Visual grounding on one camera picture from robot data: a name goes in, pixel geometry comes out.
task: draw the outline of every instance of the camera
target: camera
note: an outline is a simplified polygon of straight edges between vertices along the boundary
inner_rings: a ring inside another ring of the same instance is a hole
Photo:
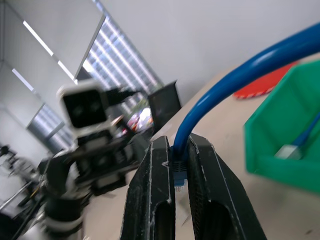
[[[103,130],[113,131],[106,112],[108,99],[102,86],[94,79],[79,82],[77,85],[64,85],[57,97],[74,137],[80,138]]]

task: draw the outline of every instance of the green plastic bin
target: green plastic bin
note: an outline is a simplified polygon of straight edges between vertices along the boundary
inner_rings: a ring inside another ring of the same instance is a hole
[[[302,159],[275,157],[319,112],[320,61],[291,68],[244,125],[247,170],[320,194],[320,122],[301,149]]]

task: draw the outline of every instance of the fluorescent light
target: fluorescent light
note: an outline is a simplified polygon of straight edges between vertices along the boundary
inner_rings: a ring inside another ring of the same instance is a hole
[[[32,29],[32,27],[26,22],[23,21],[23,25],[26,27],[26,29],[29,30],[29,32],[35,37],[35,39],[38,40],[38,42],[44,47],[44,49],[52,56],[54,54],[53,51],[45,44],[45,42],[39,37],[39,35],[35,32],[35,30]]]
[[[12,72],[14,73],[14,75],[17,76],[18,79],[20,79],[21,82],[23,82],[23,84],[31,91],[33,92],[35,89],[30,85],[30,83],[28,83],[27,80],[25,80],[25,78],[16,70],[16,69],[12,69]]]
[[[61,61],[58,61],[58,65],[69,76],[69,78],[71,78],[72,80],[75,78],[75,76],[72,75],[72,73],[66,68],[66,66]]]
[[[91,73],[94,71],[94,68],[91,66],[91,64],[87,60],[84,61],[82,66],[88,73]]]

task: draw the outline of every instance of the camera lens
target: camera lens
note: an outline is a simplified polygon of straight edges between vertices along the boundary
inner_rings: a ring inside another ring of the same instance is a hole
[[[104,105],[97,90],[65,95],[63,101],[75,128],[84,128],[107,120]]]

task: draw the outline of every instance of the white wall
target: white wall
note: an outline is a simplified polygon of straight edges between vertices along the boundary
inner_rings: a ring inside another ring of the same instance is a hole
[[[47,156],[48,150],[10,112],[0,110],[0,123],[0,142],[10,145],[18,156],[30,159],[35,165]]]
[[[76,75],[103,16],[92,0],[8,0]]]
[[[5,9],[4,32],[5,61],[15,68],[31,84],[42,100],[62,118],[63,114],[56,93],[62,85],[74,84],[74,82],[9,7]]]
[[[43,105],[43,102],[19,80],[6,63],[0,71],[0,102],[10,109],[25,128]]]
[[[185,104],[215,74],[320,21],[319,0],[101,0]]]

